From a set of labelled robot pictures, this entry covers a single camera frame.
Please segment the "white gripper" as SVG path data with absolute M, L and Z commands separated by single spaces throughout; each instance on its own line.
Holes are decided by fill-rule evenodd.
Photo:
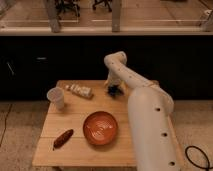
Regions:
M 115 85 L 117 85 L 117 92 L 120 94 L 126 89 L 125 83 L 113 71 L 109 71 L 107 80 L 104 83 L 104 86 L 108 87 L 108 94 L 115 94 Z

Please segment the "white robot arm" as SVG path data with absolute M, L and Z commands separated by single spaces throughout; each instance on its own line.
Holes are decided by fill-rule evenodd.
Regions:
M 137 171 L 181 171 L 168 118 L 172 97 L 153 81 L 126 66 L 123 51 L 104 57 L 108 84 L 124 82 L 130 89 L 127 110 Z

